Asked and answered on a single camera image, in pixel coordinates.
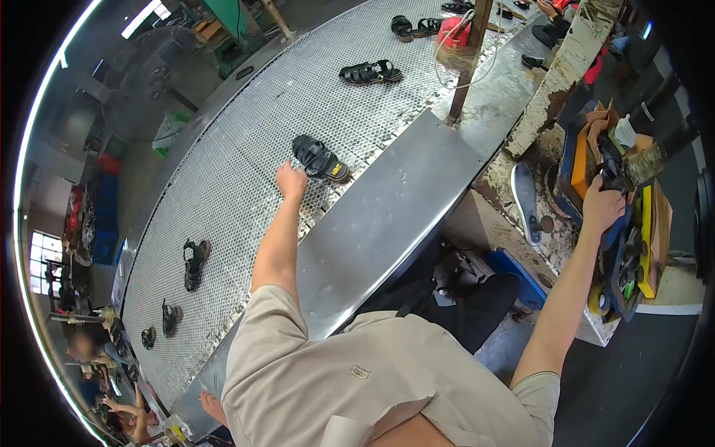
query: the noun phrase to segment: beige t-shirt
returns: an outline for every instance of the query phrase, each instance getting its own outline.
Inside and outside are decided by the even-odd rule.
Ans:
[[[555,373],[509,390],[436,324],[358,315],[308,341],[288,291],[258,288],[228,355],[222,405],[237,446],[364,447],[421,412],[456,446],[550,446]]]

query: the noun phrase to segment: black sandal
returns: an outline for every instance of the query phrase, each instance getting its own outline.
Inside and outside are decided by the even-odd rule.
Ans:
[[[176,334],[177,325],[181,321],[184,313],[180,306],[170,306],[167,304],[167,299],[164,298],[162,303],[162,330],[166,338],[171,338]]]
[[[154,341],[157,339],[157,331],[154,326],[150,326],[149,329],[144,329],[142,331],[142,345],[147,350],[154,347]]]
[[[194,256],[187,260],[186,259],[186,249],[190,248]],[[184,286],[189,292],[193,292],[199,287],[201,282],[201,266],[206,262],[206,258],[209,257],[209,252],[211,251],[211,242],[207,240],[201,241],[198,245],[193,242],[189,242],[186,239],[184,244]]]
[[[463,16],[467,11],[474,9],[474,4],[465,1],[464,3],[443,3],[442,10]]]
[[[350,168],[321,141],[308,135],[298,135],[293,139],[293,155],[305,167],[308,177],[329,179],[333,182],[347,182]]]
[[[442,21],[444,19],[420,19],[417,22],[417,29],[412,31],[414,37],[427,37],[437,34],[440,31],[440,26],[442,26]]]
[[[403,42],[412,41],[412,23],[405,16],[394,16],[393,33]]]
[[[349,84],[379,84],[381,82],[400,81],[402,79],[402,70],[396,69],[393,63],[387,59],[382,59],[374,64],[365,62],[363,64],[345,67],[340,70],[338,76]]]

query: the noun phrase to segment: shirt logo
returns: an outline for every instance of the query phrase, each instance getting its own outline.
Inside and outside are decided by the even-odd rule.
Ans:
[[[370,371],[361,368],[360,366],[353,365],[352,368],[350,369],[350,372],[352,375],[359,379],[366,379],[370,376]]]

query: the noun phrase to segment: metal plate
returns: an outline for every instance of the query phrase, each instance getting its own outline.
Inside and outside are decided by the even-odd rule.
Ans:
[[[434,37],[404,43],[390,31],[393,16],[406,15],[416,26],[420,18],[439,17],[441,3],[370,0],[304,35],[233,98],[179,164],[137,251],[123,314],[142,369],[166,407],[245,308],[256,249],[280,204],[275,170],[291,156],[292,139],[307,133],[322,140],[356,178],[419,112],[449,92],[434,74]],[[503,23],[509,32],[501,41],[523,27],[514,22]],[[493,52],[495,39],[487,31],[481,59]],[[355,86],[337,77],[344,66],[379,59],[391,60],[404,79]],[[441,75],[455,82],[453,74]],[[310,182],[301,237],[348,186]],[[187,238],[212,243],[193,293],[183,281]],[[161,329],[164,299],[184,313],[169,339]],[[151,325],[159,335],[147,351],[140,334]]]

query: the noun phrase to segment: black strappy sandal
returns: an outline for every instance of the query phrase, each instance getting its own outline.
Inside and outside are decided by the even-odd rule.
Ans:
[[[417,29],[412,31],[414,37],[427,37],[437,34],[444,19],[420,19],[417,22]]]
[[[398,82],[402,79],[403,75],[402,70],[396,69],[392,62],[387,59],[382,59],[374,64],[365,62],[363,64],[345,67],[340,70],[338,76],[348,84],[369,85],[380,84],[382,82]]]
[[[189,260],[186,259],[186,249],[190,248],[193,252],[193,257]],[[184,244],[184,264],[186,266],[184,272],[184,286],[189,292],[193,292],[199,287],[201,282],[201,266],[206,262],[206,258],[209,257],[209,252],[211,251],[211,242],[207,240],[201,241],[198,245],[190,242],[186,239]]]
[[[177,332],[177,325],[184,313],[180,306],[170,306],[167,304],[167,299],[164,298],[162,303],[162,330],[166,338],[173,337]]]
[[[463,16],[467,11],[474,9],[474,4],[465,1],[463,3],[443,3],[442,10]]]
[[[154,326],[150,326],[149,329],[144,329],[142,331],[142,345],[144,348],[149,350],[154,347],[154,341],[157,339],[157,331]]]
[[[394,16],[392,30],[393,33],[397,34],[399,40],[403,42],[412,41],[412,22],[407,20],[407,17]]]
[[[350,168],[323,142],[309,135],[298,135],[293,139],[293,155],[305,167],[308,177],[341,183],[350,179]]]

